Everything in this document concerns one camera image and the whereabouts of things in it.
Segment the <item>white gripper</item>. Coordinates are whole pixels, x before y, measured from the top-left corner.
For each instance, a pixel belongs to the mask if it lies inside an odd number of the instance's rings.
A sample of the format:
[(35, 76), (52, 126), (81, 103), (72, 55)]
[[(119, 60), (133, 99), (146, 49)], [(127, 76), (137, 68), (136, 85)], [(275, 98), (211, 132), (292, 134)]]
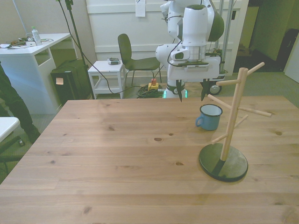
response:
[(221, 58), (219, 56), (206, 57), (203, 61), (188, 62), (171, 60), (168, 66), (168, 79), (176, 80), (176, 88), (180, 101), (182, 101), (182, 91), (185, 89), (185, 83), (182, 80), (199, 80), (201, 82), (201, 101), (209, 90), (209, 79), (217, 78), (220, 72)]

